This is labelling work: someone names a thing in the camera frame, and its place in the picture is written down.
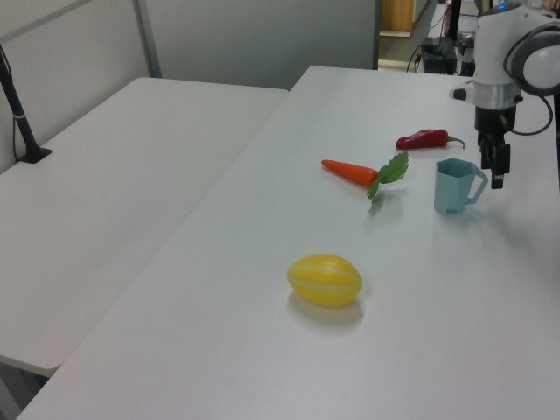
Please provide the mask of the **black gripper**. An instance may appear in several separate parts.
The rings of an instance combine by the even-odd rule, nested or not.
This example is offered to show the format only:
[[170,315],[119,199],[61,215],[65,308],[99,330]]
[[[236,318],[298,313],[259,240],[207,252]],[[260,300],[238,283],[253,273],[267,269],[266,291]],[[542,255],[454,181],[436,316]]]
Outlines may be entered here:
[[504,109],[475,107],[474,127],[478,132],[480,168],[491,169],[491,188],[501,189],[510,172],[511,145],[504,136],[515,127],[516,106]]

